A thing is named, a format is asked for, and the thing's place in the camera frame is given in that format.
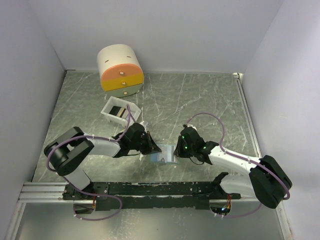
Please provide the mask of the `white gold VIP card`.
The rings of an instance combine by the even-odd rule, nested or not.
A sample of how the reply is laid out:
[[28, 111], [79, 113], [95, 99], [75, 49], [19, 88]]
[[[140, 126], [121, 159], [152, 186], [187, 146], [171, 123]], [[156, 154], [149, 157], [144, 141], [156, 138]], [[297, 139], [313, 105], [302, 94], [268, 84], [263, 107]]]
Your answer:
[[174, 149], [171, 145], [165, 145], [161, 152], [154, 153], [150, 156], [150, 161], [155, 163], [173, 164], [175, 163]]

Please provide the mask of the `green card holder book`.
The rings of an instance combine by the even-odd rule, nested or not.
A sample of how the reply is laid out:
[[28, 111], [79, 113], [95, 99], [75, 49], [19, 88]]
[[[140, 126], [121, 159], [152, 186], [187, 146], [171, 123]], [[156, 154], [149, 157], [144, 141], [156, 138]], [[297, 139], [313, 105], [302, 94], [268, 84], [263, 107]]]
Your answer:
[[150, 155], [150, 161], [152, 163], [162, 164], [178, 164], [180, 159], [174, 155], [175, 146], [160, 144], [159, 148], [161, 152], [153, 153]]

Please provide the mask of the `white card tray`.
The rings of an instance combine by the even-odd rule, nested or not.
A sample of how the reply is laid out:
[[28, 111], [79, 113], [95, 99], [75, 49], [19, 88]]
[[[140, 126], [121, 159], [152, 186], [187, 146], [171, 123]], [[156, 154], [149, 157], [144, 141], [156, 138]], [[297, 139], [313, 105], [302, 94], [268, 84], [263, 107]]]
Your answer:
[[133, 102], [111, 96], [100, 113], [108, 122], [125, 127], [129, 120], [129, 114], [131, 114], [129, 121], [131, 125], [138, 120], [142, 110]]

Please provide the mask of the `black credit card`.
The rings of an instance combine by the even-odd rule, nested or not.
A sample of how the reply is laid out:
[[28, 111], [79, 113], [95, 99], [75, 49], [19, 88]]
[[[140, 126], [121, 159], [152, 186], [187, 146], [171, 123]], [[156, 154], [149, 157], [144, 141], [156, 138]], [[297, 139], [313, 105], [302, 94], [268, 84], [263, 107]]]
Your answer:
[[117, 116], [122, 108], [120, 106], [113, 106], [109, 112], [110, 115]]

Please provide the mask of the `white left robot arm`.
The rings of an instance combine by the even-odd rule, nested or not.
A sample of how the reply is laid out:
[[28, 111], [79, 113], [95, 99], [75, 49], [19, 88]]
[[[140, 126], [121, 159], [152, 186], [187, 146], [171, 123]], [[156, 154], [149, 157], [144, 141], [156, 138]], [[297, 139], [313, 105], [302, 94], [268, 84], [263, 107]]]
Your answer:
[[80, 168], [89, 155], [111, 158], [127, 157], [135, 154], [150, 155], [162, 150], [156, 145], [149, 131], [140, 123], [133, 123], [123, 132], [110, 138], [85, 134], [79, 127], [72, 127], [44, 148], [47, 168], [65, 178], [75, 187], [81, 199], [89, 199], [93, 193], [93, 183]]

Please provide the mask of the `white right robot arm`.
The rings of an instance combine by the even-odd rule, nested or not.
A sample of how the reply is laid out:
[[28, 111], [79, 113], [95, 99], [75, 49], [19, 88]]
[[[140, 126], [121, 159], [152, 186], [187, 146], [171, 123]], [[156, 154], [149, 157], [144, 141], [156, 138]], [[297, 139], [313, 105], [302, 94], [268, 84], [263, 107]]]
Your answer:
[[288, 198], [288, 191], [293, 185], [272, 156], [258, 158], [222, 149], [217, 142], [205, 141], [191, 125], [183, 126], [174, 155], [209, 165], [220, 165], [240, 174], [237, 177], [225, 176], [212, 186], [212, 193], [218, 199], [231, 193], [255, 196], [264, 206], [275, 209]]

